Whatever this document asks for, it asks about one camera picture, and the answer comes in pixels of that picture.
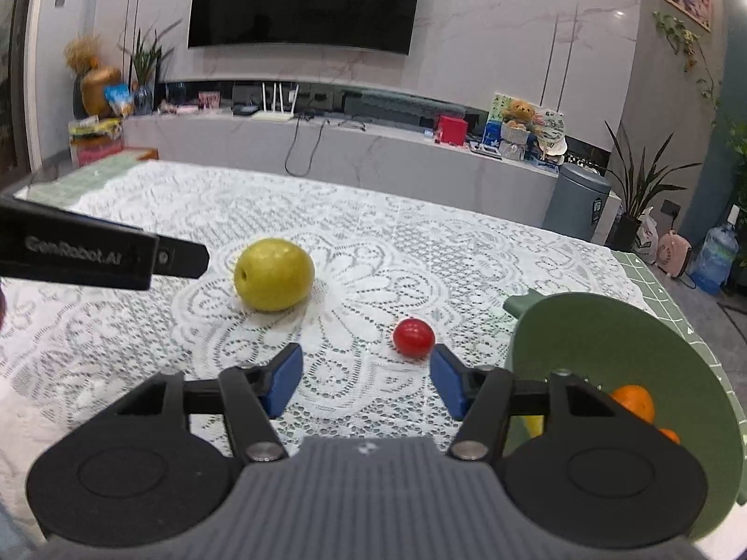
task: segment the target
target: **red cherry tomato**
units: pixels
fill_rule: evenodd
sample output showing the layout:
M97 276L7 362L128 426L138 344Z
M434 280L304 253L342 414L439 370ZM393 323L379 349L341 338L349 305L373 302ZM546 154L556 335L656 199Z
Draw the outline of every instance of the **red cherry tomato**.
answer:
M397 324L391 340L399 353L417 360L428 357L436 345L433 329L417 318L407 318Z

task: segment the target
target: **blue water jug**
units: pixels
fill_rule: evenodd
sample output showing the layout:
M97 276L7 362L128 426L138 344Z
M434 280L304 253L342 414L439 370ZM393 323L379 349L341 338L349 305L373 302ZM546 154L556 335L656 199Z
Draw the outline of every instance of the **blue water jug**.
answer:
M699 289L710 295L717 295L731 271L731 263L740 251L737 242L737 217L739 207L733 206L727 222L721 227L708 231L703 248L692 271L692 281Z

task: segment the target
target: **white lace tablecloth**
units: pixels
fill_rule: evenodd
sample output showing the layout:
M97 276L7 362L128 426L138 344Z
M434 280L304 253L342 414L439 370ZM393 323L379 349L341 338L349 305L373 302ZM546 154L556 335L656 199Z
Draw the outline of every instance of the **white lace tablecloth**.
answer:
M606 248L322 182L148 162L73 209L204 243L211 263L199 280L155 278L145 293L5 281L0 376L65 430L156 372L212 378L298 341L304 377L274 422L289 449L308 434L430 435L443 447L456 425L427 362L391 346L397 321L422 318L467 363L501 365L510 295L587 291L648 310ZM262 237L311 254L307 303L259 314L238 300L234 263ZM193 431L226 450L218 418Z

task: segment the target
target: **wall socket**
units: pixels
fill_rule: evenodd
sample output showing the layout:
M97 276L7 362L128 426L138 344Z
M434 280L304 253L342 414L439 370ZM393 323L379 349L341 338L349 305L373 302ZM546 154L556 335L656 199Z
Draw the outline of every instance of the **wall socket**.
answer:
M665 215L669 215L671 220L674 221L680 214L680 208L681 206L679 204L671 202L670 200L665 200L661 205L661 212Z

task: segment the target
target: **orange fruit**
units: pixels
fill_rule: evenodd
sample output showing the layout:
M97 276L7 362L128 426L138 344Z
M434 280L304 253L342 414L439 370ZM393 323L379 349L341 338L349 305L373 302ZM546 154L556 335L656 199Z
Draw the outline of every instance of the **orange fruit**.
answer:
M675 444L679 444L680 443L680 437L675 432L673 432L671 429L660 428L659 431L662 434L664 434L666 437L668 437Z
M654 399L640 385L623 385L610 394L614 400L645 422L654 422Z

